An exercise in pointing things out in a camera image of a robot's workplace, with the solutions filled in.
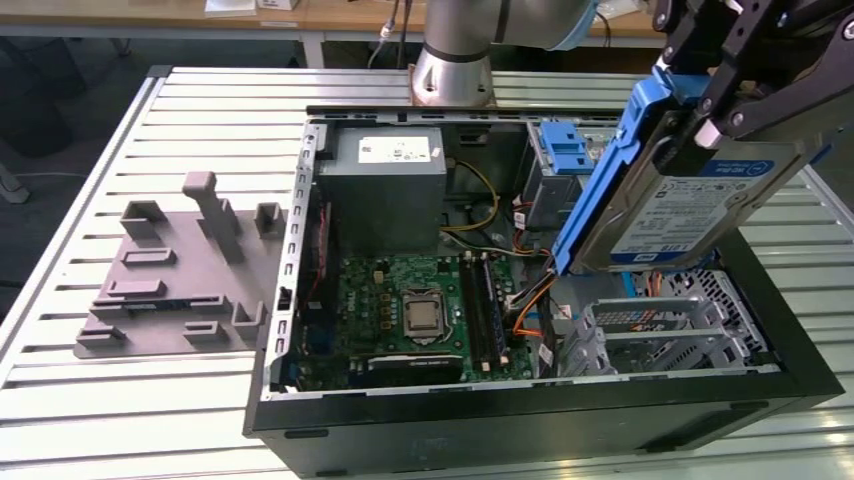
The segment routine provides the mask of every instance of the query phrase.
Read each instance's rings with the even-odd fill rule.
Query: desk
[[[619,108],[636,79],[495,72],[495,97],[504,107]],[[258,202],[289,205],[305,106],[407,103],[403,71],[174,68],[168,77],[145,79],[0,327],[4,480],[296,480],[261,442],[240,434],[252,352],[78,360],[74,336],[121,243],[118,214],[129,200],[193,210],[180,193],[182,176],[212,170],[218,196],[236,210]],[[395,478],[612,479],[615,471],[645,480],[847,478],[854,244],[842,208],[807,167],[740,231],[846,394],[692,452]]]
[[[301,0],[292,11],[257,9],[250,17],[205,18],[204,0],[0,0],[0,35],[197,40],[296,40],[309,68],[323,68],[324,41],[373,41],[391,13],[389,0]],[[403,9],[397,28],[403,25]],[[613,47],[660,48],[664,37],[635,12],[611,22]],[[424,1],[409,17],[411,42],[423,41]],[[600,46],[596,23],[583,46]]]

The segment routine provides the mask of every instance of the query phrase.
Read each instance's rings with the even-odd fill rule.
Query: green circuit board
[[[513,291],[509,264],[503,257],[489,262],[495,286]],[[447,326],[443,335],[419,344],[404,331],[407,292],[440,291]],[[508,363],[489,371],[472,365],[469,335],[455,256],[349,257],[341,261],[337,288],[337,319],[332,355],[315,357],[309,389],[348,388],[349,359],[375,354],[432,352],[463,357],[460,382],[531,378],[529,354],[524,342],[511,343]]]

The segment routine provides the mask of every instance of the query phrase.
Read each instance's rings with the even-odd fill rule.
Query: ram slot
[[[492,298],[495,291],[491,290],[492,285],[484,272],[488,271],[489,265],[483,258],[477,258],[475,264],[476,277],[476,300],[480,308],[480,329],[483,331],[483,342],[485,344],[485,354],[489,365],[497,367],[500,363],[500,355],[497,345],[495,343],[495,328],[492,327]]]
[[[485,291],[487,295],[487,319],[488,319],[488,330],[492,335],[492,345],[495,358],[497,359],[497,363],[503,366],[509,363],[509,359],[507,358],[507,340],[504,339],[504,327],[501,325],[501,306],[497,301],[497,295],[495,290],[495,282],[492,281],[492,269],[489,266],[489,257],[483,254],[481,257],[483,262],[483,279],[485,283]]]
[[[481,371],[489,371],[488,338],[484,330],[484,319],[477,294],[477,268],[468,256],[459,257],[459,283],[463,293],[463,308],[465,311],[465,325],[468,329],[468,349],[471,364]]]

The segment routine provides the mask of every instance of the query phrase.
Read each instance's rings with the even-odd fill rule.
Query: gray power supply
[[[335,158],[319,163],[341,252],[435,252],[445,183],[440,130],[343,129]]]

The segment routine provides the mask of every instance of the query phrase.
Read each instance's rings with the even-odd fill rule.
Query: wooden table
[[[407,41],[421,42],[424,1],[415,0]],[[292,11],[258,9],[250,17],[205,18],[204,0],[0,0],[0,35],[96,38],[297,40],[309,68],[323,68],[324,41],[373,41],[392,0],[301,0]],[[664,37],[639,12],[615,18],[613,47],[660,48]],[[397,28],[403,25],[403,9]],[[581,46],[600,46],[596,23]]]

